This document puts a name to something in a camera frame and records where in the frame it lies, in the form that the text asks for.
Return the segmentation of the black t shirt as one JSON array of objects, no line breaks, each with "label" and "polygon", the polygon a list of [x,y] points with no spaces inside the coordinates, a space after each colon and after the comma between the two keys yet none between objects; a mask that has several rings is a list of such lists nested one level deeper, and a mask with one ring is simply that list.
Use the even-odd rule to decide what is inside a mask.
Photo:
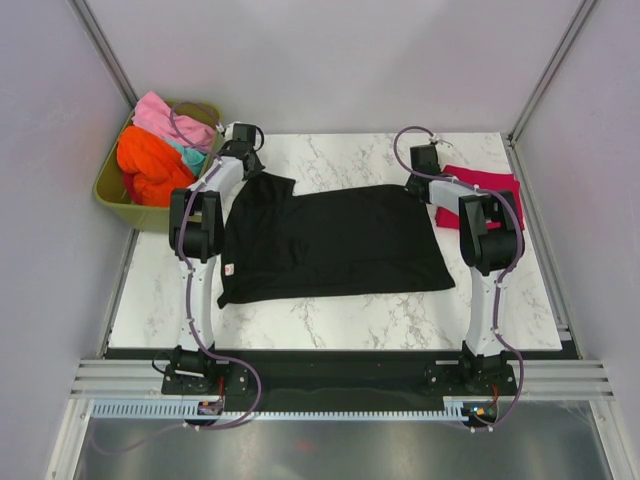
[{"label": "black t shirt", "polygon": [[236,195],[219,307],[454,287],[426,207],[403,187],[296,195],[294,186],[263,173]]}]

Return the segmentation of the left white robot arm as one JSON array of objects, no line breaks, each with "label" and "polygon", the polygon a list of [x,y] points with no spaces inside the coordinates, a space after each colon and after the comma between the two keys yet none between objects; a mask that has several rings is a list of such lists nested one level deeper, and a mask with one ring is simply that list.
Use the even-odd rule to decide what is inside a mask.
[{"label": "left white robot arm", "polygon": [[234,122],[220,132],[223,145],[211,155],[200,177],[170,196],[169,245],[184,286],[184,320],[171,364],[185,371],[185,382],[198,393],[211,392],[220,378],[213,364],[211,304],[216,259],[224,246],[223,200],[237,184],[264,170],[258,157],[264,145],[260,127]]}]

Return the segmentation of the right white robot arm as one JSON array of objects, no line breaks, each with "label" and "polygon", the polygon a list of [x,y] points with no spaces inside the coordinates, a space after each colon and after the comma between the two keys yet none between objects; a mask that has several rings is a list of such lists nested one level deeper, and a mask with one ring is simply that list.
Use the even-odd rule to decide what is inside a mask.
[{"label": "right white robot arm", "polygon": [[421,201],[458,217],[460,253],[470,268],[469,329],[462,346],[458,381],[467,392],[483,392],[494,372],[506,368],[500,334],[510,273],[524,253],[524,238],[513,194],[463,182],[441,172],[436,144],[410,148],[406,189]]}]

